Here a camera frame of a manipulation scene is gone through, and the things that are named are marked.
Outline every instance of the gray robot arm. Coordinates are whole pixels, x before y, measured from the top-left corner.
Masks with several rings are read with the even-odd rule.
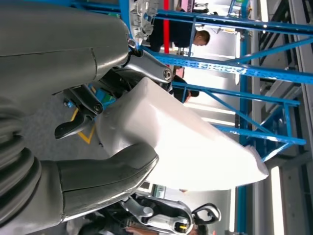
[[[128,59],[119,19],[23,2],[0,6],[0,234],[24,235],[118,202],[158,162],[142,143],[109,160],[38,161],[20,118],[45,98],[100,79]]]

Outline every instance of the white plastic panel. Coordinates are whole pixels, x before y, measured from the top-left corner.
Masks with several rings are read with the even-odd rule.
[[[169,188],[219,190],[264,179],[258,154],[201,120],[144,78],[97,119],[98,136],[114,155],[145,141],[159,155],[148,181]]]

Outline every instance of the gray floor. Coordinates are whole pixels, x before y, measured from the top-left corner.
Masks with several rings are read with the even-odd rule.
[[[63,94],[51,96],[35,114],[25,118],[22,135],[26,139],[27,147],[40,160],[107,158],[99,145],[97,133],[92,137],[91,144],[87,144],[78,135],[62,140],[54,138],[54,129],[63,122],[69,121],[74,111],[74,108],[63,105]],[[66,235],[66,225],[63,223],[32,235]]]

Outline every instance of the man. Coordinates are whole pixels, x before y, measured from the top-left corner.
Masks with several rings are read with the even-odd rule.
[[[184,11],[180,7],[176,10]],[[152,34],[149,36],[150,50],[159,52],[164,44],[163,20],[155,19]],[[192,35],[192,24],[187,22],[170,21],[170,42],[176,47],[189,47]],[[205,46],[210,41],[210,34],[207,31],[196,30],[193,38],[193,44],[196,46]]]
[[[177,75],[175,75],[173,78],[173,82],[180,82],[180,83],[186,83],[186,82]],[[189,90],[186,90],[185,92],[185,96],[183,99],[183,96],[184,95],[184,89],[181,89],[181,88],[173,88],[173,90],[170,91],[170,94],[173,94],[175,98],[178,99],[179,101],[182,102],[182,103],[186,103],[187,102],[189,98],[191,97],[198,97],[199,96],[199,92],[198,91],[189,91]]]

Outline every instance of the red pole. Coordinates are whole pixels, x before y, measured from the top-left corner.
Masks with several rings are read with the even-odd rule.
[[[164,10],[170,9],[170,0],[164,0]],[[163,42],[164,44],[164,53],[170,53],[170,21],[164,20],[163,21]]]

